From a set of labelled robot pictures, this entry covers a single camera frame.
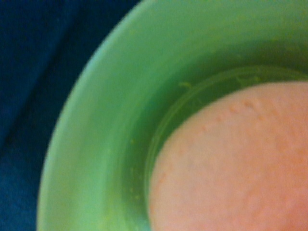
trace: blue cloth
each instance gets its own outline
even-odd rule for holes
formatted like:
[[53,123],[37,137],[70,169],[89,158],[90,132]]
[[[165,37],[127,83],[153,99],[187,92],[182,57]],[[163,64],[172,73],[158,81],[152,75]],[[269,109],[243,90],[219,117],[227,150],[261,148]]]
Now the blue cloth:
[[0,1],[0,231],[34,231],[51,133],[78,75],[137,0]]

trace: green bowl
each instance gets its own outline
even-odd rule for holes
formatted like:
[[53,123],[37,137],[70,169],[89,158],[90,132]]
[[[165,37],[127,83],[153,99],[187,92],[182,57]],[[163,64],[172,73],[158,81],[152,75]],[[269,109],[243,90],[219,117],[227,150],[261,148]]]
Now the green bowl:
[[97,49],[55,128],[38,231],[149,231],[166,137],[204,105],[307,79],[308,1],[148,0]]

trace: orange food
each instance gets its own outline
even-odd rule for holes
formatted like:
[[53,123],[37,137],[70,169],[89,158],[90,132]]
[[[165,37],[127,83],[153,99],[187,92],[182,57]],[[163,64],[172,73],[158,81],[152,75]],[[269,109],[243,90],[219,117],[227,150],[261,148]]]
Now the orange food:
[[189,118],[149,203],[153,231],[307,231],[308,83],[248,88]]

